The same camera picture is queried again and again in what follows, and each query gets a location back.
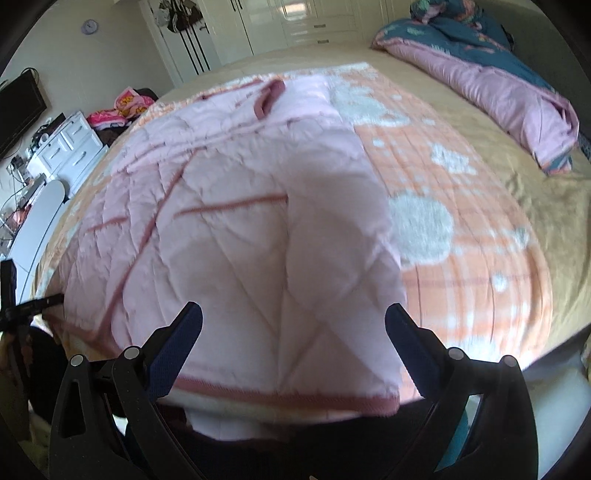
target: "person's hand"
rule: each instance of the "person's hand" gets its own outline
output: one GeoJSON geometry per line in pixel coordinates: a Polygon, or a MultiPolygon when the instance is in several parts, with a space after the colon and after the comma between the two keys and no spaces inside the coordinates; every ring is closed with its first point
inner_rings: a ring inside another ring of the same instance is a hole
{"type": "MultiPolygon", "coordinates": [[[[3,332],[0,336],[0,371],[9,369],[8,364],[8,349],[15,339],[14,335],[3,332]]],[[[33,348],[31,347],[31,336],[27,335],[27,344],[21,347],[22,359],[25,365],[29,367],[33,363],[33,348]]]]}
{"type": "Polygon", "coordinates": [[[14,341],[14,335],[3,332],[0,336],[0,372],[8,370],[8,349],[14,341]]]}

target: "screw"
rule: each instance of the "screw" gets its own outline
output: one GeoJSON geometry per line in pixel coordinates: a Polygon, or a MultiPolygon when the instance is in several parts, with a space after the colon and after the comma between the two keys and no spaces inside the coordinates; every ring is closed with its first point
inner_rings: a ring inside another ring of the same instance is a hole
{"type": "Polygon", "coordinates": [[[84,357],[82,355],[74,355],[70,360],[70,365],[73,367],[78,367],[84,361],[84,357]]]}
{"type": "Polygon", "coordinates": [[[503,361],[504,361],[505,365],[507,365],[508,367],[516,367],[517,366],[517,360],[515,360],[514,356],[505,355],[503,357],[503,361]]]}
{"type": "Polygon", "coordinates": [[[123,352],[123,356],[127,360],[133,360],[139,356],[139,348],[136,346],[130,346],[125,352],[123,352]]]}
{"type": "Polygon", "coordinates": [[[447,354],[454,360],[461,360],[464,358],[464,352],[462,352],[459,348],[450,348],[447,354]]]}

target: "blue gripper pad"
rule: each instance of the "blue gripper pad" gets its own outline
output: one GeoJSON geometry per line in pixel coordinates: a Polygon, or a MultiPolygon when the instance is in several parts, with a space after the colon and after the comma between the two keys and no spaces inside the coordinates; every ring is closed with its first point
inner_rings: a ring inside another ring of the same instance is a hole
{"type": "Polygon", "coordinates": [[[399,303],[386,311],[386,333],[421,396],[437,400],[442,368],[436,355],[445,353],[443,344],[430,330],[417,327],[399,303]]]}
{"type": "Polygon", "coordinates": [[[201,307],[189,302],[169,327],[156,330],[146,342],[148,345],[152,338],[159,339],[159,336],[168,334],[168,338],[163,338],[164,343],[147,365],[147,394],[152,403],[170,393],[202,327],[201,307]]]}

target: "floor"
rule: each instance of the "floor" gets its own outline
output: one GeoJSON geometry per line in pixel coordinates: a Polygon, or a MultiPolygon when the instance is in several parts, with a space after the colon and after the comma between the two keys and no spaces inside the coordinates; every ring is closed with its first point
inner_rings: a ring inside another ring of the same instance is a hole
{"type": "Polygon", "coordinates": [[[542,478],[564,453],[591,408],[591,385],[578,369],[568,368],[529,387],[538,430],[538,478],[542,478]]]}

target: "pink comforter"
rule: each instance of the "pink comforter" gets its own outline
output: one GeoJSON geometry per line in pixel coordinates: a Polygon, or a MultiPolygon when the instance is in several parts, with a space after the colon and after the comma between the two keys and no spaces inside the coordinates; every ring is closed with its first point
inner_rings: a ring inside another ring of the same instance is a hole
{"type": "Polygon", "coordinates": [[[68,329],[119,353],[195,301],[180,388],[396,412],[388,193],[329,98],[322,76],[259,83],[136,131],[48,287],[65,289],[68,329]]]}

